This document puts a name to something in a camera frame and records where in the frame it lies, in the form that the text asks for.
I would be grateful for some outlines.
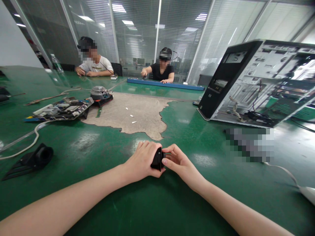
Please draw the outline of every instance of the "white t-shirt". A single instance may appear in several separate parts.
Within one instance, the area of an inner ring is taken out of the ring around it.
[[[85,61],[83,62],[81,65],[79,65],[85,72],[89,72],[89,71],[93,71],[93,72],[100,72],[100,71],[105,71],[106,68],[103,66],[103,65],[108,69],[108,70],[113,70],[112,68],[112,65],[110,63],[110,61],[101,56],[100,60],[99,60],[99,63],[98,64],[95,64],[93,61]]]

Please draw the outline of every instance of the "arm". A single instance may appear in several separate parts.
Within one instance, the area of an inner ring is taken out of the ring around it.
[[[129,160],[111,170],[44,197],[0,222],[0,235],[64,235],[111,192],[161,172],[150,167],[161,144],[140,142]]]
[[[147,74],[151,73],[152,72],[152,67],[149,66],[147,68],[143,68],[142,71],[141,71],[141,76],[147,76]]]
[[[174,81],[174,72],[170,73],[168,75],[168,79],[167,80],[161,80],[161,83],[165,84],[165,83],[172,83]]]
[[[169,153],[162,160],[163,164],[175,171],[192,190],[209,202],[239,235],[292,236],[286,229],[208,182],[176,144],[162,151]]]
[[[100,71],[100,72],[89,71],[88,73],[86,73],[87,76],[91,76],[91,77],[95,77],[95,76],[111,76],[112,74],[114,74],[113,70],[104,70],[104,71]]]

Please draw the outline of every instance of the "hair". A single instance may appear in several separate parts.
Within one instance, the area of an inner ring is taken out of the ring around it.
[[[167,51],[170,55],[172,55],[172,50],[168,47],[163,48],[161,51]]]
[[[97,49],[96,43],[90,37],[82,36],[79,41],[81,40],[84,41],[85,46],[87,46],[88,48]]]

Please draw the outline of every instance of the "white mouse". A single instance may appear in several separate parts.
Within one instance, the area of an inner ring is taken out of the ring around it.
[[[315,206],[315,188],[299,186],[301,193]]]

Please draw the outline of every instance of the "person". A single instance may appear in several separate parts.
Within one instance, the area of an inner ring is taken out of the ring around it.
[[[159,54],[159,62],[143,68],[141,76],[145,77],[147,74],[153,74],[154,80],[159,80],[161,83],[172,83],[174,81],[174,67],[171,64],[172,50],[165,47]]]
[[[83,58],[87,59],[81,65],[76,67],[76,73],[86,76],[111,76],[114,70],[110,61],[97,53],[96,43],[89,37],[81,37],[78,48],[83,54]]]
[[[111,192],[151,175],[164,172],[150,167],[159,143],[139,142],[124,163],[46,196],[0,222],[1,236],[64,235],[84,214]],[[176,144],[162,149],[163,164],[176,172],[238,232],[239,235],[292,235],[207,181]]]

